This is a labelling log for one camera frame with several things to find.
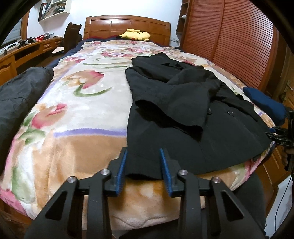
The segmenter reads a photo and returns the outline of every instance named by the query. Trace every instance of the yellow plush toy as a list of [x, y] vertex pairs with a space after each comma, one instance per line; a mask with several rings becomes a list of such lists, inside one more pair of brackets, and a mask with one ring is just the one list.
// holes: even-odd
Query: yellow plush toy
[[149, 41], [150, 34], [145, 31], [127, 29], [124, 34], [120, 35], [121, 37], [128, 38], [134, 41]]

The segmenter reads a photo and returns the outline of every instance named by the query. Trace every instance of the bed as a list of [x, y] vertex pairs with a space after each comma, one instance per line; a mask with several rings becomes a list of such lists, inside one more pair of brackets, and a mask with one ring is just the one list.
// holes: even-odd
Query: bed
[[[109, 38], [127, 28], [149, 32], [151, 42]], [[126, 146], [132, 97], [124, 70], [133, 57], [163, 52], [174, 60], [202, 65], [249, 100], [242, 92], [244, 84], [215, 64], [162, 47], [169, 44], [168, 22], [126, 15], [87, 17], [84, 39], [54, 67], [54, 78], [14, 137], [0, 178], [0, 198], [13, 208], [1, 213], [23, 231], [67, 177], [92, 176]], [[267, 114], [257, 107], [255, 111], [269, 127], [274, 126]], [[249, 178], [271, 146], [258, 159], [200, 177], [219, 176], [234, 190]], [[170, 198], [161, 180], [127, 179], [120, 197], [109, 198], [108, 204], [112, 230], [129, 230], [176, 219], [180, 199]]]

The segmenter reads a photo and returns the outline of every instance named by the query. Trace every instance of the drawer handle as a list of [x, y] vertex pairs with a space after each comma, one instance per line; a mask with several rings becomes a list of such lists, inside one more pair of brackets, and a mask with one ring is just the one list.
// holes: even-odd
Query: drawer handle
[[[287, 84], [287, 85], [288, 85], [288, 84]], [[292, 91], [294, 91], [294, 89], [293, 89], [291, 86], [288, 85], [288, 87], [289, 87]]]
[[44, 48], [48, 48], [50, 46], [51, 46], [51, 44], [47, 44], [47, 45], [44, 45]]

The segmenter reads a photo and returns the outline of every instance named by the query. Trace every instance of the wooden desk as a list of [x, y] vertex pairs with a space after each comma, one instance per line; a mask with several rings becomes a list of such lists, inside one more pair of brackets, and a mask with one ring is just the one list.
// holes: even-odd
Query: wooden desk
[[62, 37], [47, 39], [21, 47], [7, 55], [0, 57], [0, 85], [21, 72], [18, 70], [28, 61], [46, 52], [54, 50], [61, 43]]

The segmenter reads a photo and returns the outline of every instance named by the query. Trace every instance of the coat button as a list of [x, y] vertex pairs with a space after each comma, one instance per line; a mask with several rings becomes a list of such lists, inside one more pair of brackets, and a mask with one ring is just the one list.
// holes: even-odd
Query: coat button
[[231, 116], [234, 116], [234, 113], [233, 113], [233, 111], [231, 111], [231, 110], [227, 110], [227, 113], [228, 113], [229, 115], [231, 115]]

